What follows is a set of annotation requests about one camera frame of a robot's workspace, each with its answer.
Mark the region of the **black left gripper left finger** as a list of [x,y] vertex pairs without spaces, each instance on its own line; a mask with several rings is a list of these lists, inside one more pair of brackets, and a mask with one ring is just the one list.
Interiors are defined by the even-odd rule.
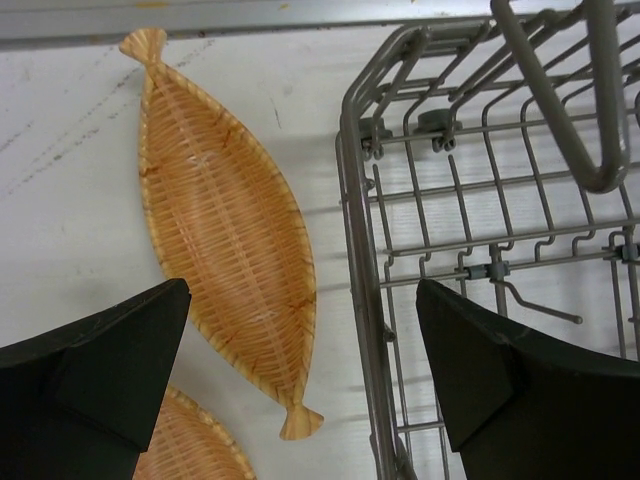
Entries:
[[146,452],[191,294],[167,280],[1,350],[4,479],[130,479]]

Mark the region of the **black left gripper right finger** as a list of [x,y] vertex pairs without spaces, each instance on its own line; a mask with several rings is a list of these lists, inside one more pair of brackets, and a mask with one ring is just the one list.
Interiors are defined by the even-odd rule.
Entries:
[[635,479],[639,366],[498,315],[433,280],[416,309],[470,479]]

